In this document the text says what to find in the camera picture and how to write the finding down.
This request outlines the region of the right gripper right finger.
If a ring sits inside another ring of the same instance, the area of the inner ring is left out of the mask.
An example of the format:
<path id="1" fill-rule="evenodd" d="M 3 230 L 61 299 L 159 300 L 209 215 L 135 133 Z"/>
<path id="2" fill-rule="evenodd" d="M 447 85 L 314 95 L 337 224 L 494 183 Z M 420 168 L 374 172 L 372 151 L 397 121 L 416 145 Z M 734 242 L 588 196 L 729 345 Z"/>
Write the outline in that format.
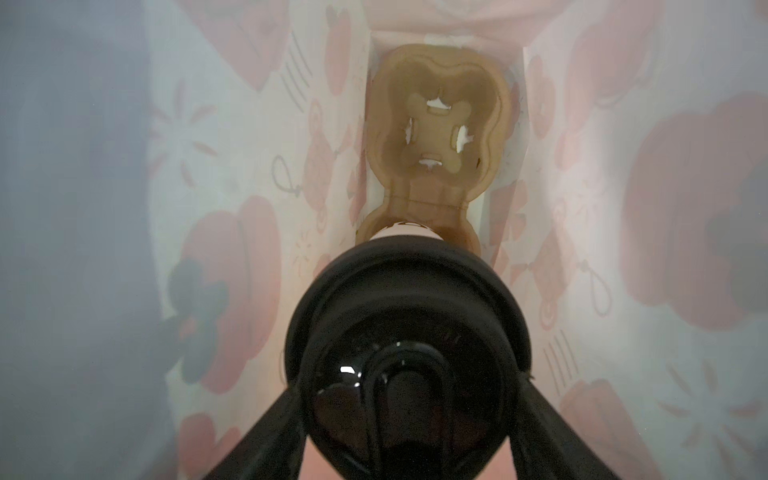
<path id="1" fill-rule="evenodd" d="M 617 480 L 525 374 L 517 376 L 509 427 L 519 479 Z"/>

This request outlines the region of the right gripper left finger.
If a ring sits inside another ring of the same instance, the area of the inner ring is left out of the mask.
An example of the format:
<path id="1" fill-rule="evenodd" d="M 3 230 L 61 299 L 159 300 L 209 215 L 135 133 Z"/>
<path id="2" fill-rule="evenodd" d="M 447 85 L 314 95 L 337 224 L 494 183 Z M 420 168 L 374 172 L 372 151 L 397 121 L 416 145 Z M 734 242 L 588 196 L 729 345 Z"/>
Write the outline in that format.
<path id="1" fill-rule="evenodd" d="M 297 479 L 306 444 L 299 388 L 288 388 L 205 480 Z"/>

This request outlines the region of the white paper cup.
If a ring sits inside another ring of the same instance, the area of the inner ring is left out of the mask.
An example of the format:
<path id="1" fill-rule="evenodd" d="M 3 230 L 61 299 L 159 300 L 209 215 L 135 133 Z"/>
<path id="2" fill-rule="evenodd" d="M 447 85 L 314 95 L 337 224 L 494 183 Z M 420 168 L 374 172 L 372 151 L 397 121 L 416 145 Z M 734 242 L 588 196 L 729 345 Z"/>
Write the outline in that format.
<path id="1" fill-rule="evenodd" d="M 382 228 L 376 232 L 371 237 L 371 239 L 375 240 L 394 236 L 421 236 L 443 240 L 440 235 L 438 235 L 435 231 L 426 225 L 408 221 L 397 222 L 393 225 Z"/>

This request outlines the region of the red white paper bag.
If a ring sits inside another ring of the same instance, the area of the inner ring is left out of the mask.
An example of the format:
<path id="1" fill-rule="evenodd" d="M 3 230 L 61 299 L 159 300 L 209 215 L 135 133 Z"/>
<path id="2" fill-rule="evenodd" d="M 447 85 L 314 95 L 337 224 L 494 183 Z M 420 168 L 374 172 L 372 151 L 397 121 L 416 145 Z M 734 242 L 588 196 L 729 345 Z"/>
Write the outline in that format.
<path id="1" fill-rule="evenodd" d="M 767 475 L 763 1 L 5 1 L 1 475 L 198 479 L 384 188 L 372 78 L 495 60 L 467 216 L 533 382 L 623 479 Z"/>

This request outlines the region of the brown pulp cup carrier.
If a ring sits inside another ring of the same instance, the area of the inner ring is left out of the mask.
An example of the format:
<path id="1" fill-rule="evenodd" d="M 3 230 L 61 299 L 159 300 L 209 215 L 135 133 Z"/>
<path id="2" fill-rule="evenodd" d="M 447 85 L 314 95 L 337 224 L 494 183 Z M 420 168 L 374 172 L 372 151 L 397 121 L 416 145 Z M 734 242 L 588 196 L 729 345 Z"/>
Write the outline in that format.
<path id="1" fill-rule="evenodd" d="M 480 254 L 467 211 L 498 173 L 510 118 L 510 89 L 493 60 L 425 44 L 390 52 L 371 82 L 364 133 L 384 199 L 362 221 L 357 243 L 410 222 Z"/>

